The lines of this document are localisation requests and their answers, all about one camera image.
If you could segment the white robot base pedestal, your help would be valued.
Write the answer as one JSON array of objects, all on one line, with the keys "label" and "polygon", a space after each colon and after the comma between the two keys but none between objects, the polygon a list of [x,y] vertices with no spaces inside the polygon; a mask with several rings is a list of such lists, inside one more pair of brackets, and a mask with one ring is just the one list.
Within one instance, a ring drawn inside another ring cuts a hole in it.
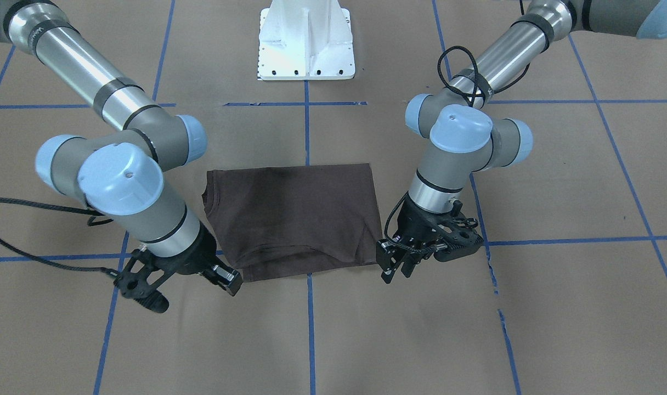
[{"label": "white robot base pedestal", "polygon": [[339,1],[273,1],[259,22],[259,80],[354,78],[351,14]]}]

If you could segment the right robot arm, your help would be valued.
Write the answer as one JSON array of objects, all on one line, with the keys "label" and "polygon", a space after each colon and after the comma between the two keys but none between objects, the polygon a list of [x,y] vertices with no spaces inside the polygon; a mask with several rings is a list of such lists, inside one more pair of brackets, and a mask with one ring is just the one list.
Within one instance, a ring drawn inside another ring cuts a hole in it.
[{"label": "right robot arm", "polygon": [[38,150],[46,185],[111,218],[141,247],[124,270],[103,268],[125,298],[163,302],[171,275],[198,274],[235,295],[239,272],[216,256],[216,241],[163,175],[199,159],[207,148],[201,123],[172,116],[102,56],[50,1],[0,1],[0,43],[28,53],[67,83],[115,133],[64,134]]}]

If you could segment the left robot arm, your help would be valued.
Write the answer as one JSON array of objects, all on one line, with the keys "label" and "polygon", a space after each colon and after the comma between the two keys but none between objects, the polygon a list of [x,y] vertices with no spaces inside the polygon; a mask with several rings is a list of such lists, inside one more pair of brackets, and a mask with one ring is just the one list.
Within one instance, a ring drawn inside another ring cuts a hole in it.
[{"label": "left robot arm", "polygon": [[[449,262],[482,248],[490,256],[491,246],[641,241],[659,249],[660,236],[648,222],[597,95],[591,100],[537,100],[533,123],[496,117],[491,105],[524,77],[537,57],[581,31],[664,40],[667,1],[533,1],[481,55],[456,46],[439,56],[442,90],[417,95],[405,112],[407,127],[428,145],[409,189],[392,210],[397,230],[389,235],[384,228],[377,243],[385,283],[397,272],[409,277],[424,259]],[[596,133],[582,126],[590,110],[600,118],[611,147],[609,160],[634,200],[626,215],[612,221],[584,210],[586,199],[605,196],[603,185],[610,176],[609,168],[584,164],[595,156],[591,138]],[[491,229],[498,218],[491,218],[487,204],[477,205],[477,218],[464,215],[460,195],[474,173],[524,162],[547,132],[563,135],[568,148],[587,152],[573,157],[581,166],[577,174],[549,178],[557,195],[542,202],[544,192],[528,195],[525,187],[492,195],[499,213],[516,218],[504,235]]]}]

